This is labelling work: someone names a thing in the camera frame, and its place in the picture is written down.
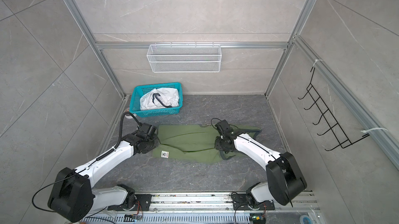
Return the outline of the green tank top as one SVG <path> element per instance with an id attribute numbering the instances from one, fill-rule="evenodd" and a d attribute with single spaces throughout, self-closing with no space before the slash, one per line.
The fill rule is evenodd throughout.
<path id="1" fill-rule="evenodd" d="M 237 151 L 220 153 L 215 149 L 219 133 L 211 125 L 161 125 L 160 144 L 152 150 L 154 158 L 214 164 L 246 155 Z"/>

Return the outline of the teal plastic basket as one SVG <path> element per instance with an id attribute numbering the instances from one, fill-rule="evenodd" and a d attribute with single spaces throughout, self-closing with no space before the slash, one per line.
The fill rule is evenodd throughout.
<path id="1" fill-rule="evenodd" d="M 180 112 L 182 103 L 180 83 L 152 84 L 135 87 L 129 109 L 141 118 L 174 115 Z"/>

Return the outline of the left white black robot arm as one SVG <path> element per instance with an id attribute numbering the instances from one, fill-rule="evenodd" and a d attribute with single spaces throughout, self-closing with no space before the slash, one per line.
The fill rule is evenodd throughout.
<path id="1" fill-rule="evenodd" d="M 137 202 L 133 188 L 124 184 L 103 189 L 94 186 L 123 161 L 156 148 L 157 133 L 157 127 L 139 124 L 134 132 L 119 136 L 115 146 L 100 156 L 74 169 L 64 168 L 57 174 L 47 206 L 73 223 L 110 206 L 133 209 Z"/>

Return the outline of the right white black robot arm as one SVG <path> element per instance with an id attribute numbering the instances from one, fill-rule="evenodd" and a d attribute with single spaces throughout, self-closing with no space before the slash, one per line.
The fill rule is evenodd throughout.
<path id="1" fill-rule="evenodd" d="M 222 154 L 243 153 L 266 171 L 267 181 L 255 184 L 246 191 L 248 206 L 255 207 L 267 201 L 276 201 L 281 205 L 292 204 L 292 200 L 308 187 L 291 153 L 280 153 L 264 146 L 250 136 L 249 130 L 230 125 L 226 120 L 219 120 L 213 128 L 219 133 L 215 149 Z"/>

